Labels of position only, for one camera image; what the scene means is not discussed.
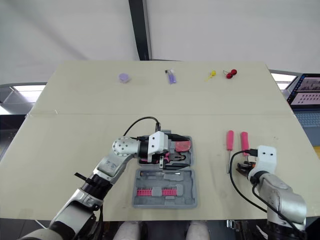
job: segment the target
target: purple object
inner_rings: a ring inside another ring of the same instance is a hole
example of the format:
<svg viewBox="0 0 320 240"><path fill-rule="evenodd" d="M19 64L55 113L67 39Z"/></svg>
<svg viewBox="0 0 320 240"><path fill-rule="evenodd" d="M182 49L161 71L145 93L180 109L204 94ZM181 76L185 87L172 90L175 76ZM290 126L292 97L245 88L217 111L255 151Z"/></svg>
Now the purple object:
<svg viewBox="0 0 320 240"><path fill-rule="evenodd" d="M126 73L120 73L119 74L119 81L123 84L126 84L127 82L130 81L130 77L128 74Z"/></svg>
<svg viewBox="0 0 320 240"><path fill-rule="evenodd" d="M177 82L173 69L165 70L165 73L168 75L168 79L169 79L170 84L175 84Z"/></svg>

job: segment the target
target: laptop screen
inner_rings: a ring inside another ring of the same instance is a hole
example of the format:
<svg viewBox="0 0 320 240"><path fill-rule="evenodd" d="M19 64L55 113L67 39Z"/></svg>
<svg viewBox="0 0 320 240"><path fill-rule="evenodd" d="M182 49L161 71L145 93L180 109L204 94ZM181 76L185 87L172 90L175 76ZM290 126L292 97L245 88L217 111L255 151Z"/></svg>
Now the laptop screen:
<svg viewBox="0 0 320 240"><path fill-rule="evenodd" d="M287 99L292 109L320 109L320 74L303 74Z"/></svg>

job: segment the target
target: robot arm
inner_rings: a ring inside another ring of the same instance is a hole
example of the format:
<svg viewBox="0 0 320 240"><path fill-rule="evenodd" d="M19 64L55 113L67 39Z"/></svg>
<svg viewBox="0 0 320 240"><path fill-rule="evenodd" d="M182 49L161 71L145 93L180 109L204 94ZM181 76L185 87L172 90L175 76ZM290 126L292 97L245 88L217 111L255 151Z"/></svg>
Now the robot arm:
<svg viewBox="0 0 320 240"><path fill-rule="evenodd" d="M276 149L259 146L248 153L257 157L256 162L245 162L245 166L238 163L237 170L242 174L248 173L247 177L253 184L252 193L267 205L268 239L304 239L307 205L302 196L294 193L275 175Z"/></svg>
<svg viewBox="0 0 320 240"><path fill-rule="evenodd" d="M161 154L168 150L168 136L157 131L144 141L122 136L117 138L90 177L80 174L77 177L85 180L50 223L49 228L39 229L21 240L73 240L86 236L92 229L96 217L94 211L100 209L104 198L124 172L128 161L135 157Z"/></svg>

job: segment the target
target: laptop keyboard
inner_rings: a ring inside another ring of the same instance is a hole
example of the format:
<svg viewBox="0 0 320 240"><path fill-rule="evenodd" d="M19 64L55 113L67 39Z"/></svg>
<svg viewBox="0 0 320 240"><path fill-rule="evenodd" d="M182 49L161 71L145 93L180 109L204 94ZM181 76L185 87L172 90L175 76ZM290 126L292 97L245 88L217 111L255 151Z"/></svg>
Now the laptop keyboard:
<svg viewBox="0 0 320 240"><path fill-rule="evenodd" d="M295 113L304 128L320 127L320 112Z"/></svg>

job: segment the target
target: black pole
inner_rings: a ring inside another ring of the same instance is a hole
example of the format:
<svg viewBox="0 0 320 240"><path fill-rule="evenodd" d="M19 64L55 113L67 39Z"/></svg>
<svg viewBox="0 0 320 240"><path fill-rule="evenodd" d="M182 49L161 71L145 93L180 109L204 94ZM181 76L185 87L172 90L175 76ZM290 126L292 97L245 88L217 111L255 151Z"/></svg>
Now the black pole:
<svg viewBox="0 0 320 240"><path fill-rule="evenodd" d="M146 0L129 0L129 7L139 59L152 60Z"/></svg>

